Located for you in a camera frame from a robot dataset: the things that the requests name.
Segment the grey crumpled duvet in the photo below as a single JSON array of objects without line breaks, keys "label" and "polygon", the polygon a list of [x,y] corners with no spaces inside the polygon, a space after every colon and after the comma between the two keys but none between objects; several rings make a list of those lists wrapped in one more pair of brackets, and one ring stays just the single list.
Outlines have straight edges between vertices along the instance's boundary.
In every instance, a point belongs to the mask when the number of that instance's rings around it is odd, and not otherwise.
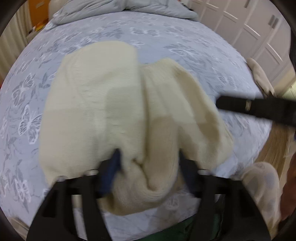
[{"label": "grey crumpled duvet", "polygon": [[196,21],[198,14],[179,1],[68,1],[52,18],[55,25],[121,11],[135,11]]}]

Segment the white wardrobe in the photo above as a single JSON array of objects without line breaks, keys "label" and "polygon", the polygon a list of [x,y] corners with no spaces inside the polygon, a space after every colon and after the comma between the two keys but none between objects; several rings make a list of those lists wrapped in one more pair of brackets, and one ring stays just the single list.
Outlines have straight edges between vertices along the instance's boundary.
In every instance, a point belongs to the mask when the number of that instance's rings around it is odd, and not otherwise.
[{"label": "white wardrobe", "polygon": [[184,4],[244,58],[253,58],[272,85],[290,69],[290,26],[271,1],[192,0]]}]

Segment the beige folded garment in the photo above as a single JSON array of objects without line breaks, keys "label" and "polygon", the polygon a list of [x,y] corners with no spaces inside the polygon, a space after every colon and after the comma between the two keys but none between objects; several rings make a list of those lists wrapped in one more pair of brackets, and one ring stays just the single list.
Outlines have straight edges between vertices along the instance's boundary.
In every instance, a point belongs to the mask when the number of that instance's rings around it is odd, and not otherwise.
[{"label": "beige folded garment", "polygon": [[266,73],[262,69],[262,67],[253,59],[247,58],[246,63],[250,70],[252,71],[252,76],[255,84],[261,91],[264,97],[274,96],[276,97],[276,93],[274,91],[273,86],[269,82]]}]

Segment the cream curtain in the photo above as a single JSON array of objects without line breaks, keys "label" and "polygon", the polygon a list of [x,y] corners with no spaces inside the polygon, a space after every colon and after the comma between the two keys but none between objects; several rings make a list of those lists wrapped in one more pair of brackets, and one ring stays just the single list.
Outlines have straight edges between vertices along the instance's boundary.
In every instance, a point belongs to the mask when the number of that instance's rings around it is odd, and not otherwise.
[{"label": "cream curtain", "polygon": [[1,35],[1,80],[4,80],[23,49],[29,44],[32,29],[29,4],[25,2],[9,21]]}]

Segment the butterfly print bed sheet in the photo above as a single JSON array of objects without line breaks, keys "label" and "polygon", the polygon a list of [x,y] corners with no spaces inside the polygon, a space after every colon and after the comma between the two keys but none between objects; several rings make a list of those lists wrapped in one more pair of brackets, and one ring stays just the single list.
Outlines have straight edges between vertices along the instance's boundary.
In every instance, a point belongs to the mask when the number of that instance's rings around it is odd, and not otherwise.
[{"label": "butterfly print bed sheet", "polygon": [[[30,225],[48,191],[38,162],[38,135],[18,131],[24,108],[29,106],[27,117],[32,120],[43,113],[64,55],[113,40],[135,47],[141,63],[174,59],[198,79],[213,101],[223,92],[260,94],[245,59],[200,22],[122,11],[55,27],[49,23],[22,51],[1,87],[1,208],[6,216]],[[221,115],[233,135],[234,152],[215,172],[229,177],[254,162],[271,122],[229,112]],[[180,190],[158,208],[105,217],[113,240],[136,240],[189,218],[197,204]]]}]

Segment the cream knit cardigan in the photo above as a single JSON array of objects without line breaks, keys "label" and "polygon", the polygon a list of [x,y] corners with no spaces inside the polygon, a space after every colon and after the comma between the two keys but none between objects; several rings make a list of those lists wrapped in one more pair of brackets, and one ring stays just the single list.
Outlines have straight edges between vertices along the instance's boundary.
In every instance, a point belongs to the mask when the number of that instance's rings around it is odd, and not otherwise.
[{"label": "cream knit cardigan", "polygon": [[62,59],[47,96],[39,134],[46,180],[75,178],[115,149],[121,170],[100,200],[116,215],[154,208],[178,188],[178,153],[212,170],[233,151],[214,102],[180,64],[140,64],[124,42],[85,46]]}]

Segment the green garment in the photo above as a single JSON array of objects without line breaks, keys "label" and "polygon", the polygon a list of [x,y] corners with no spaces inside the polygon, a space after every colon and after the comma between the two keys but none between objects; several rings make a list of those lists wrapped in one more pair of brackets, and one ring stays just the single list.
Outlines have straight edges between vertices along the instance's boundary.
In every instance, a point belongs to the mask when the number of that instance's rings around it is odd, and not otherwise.
[{"label": "green garment", "polygon": [[[148,235],[147,237],[138,239],[140,241],[173,241],[173,240],[187,240],[190,234],[190,230],[192,227],[192,223],[194,220],[195,215],[183,220],[182,222],[177,223],[174,226],[171,226],[165,230],[162,230],[157,233],[153,233]],[[212,234],[211,239],[214,240],[215,236],[219,232],[221,223],[221,214],[214,215],[214,222],[212,226]]]}]

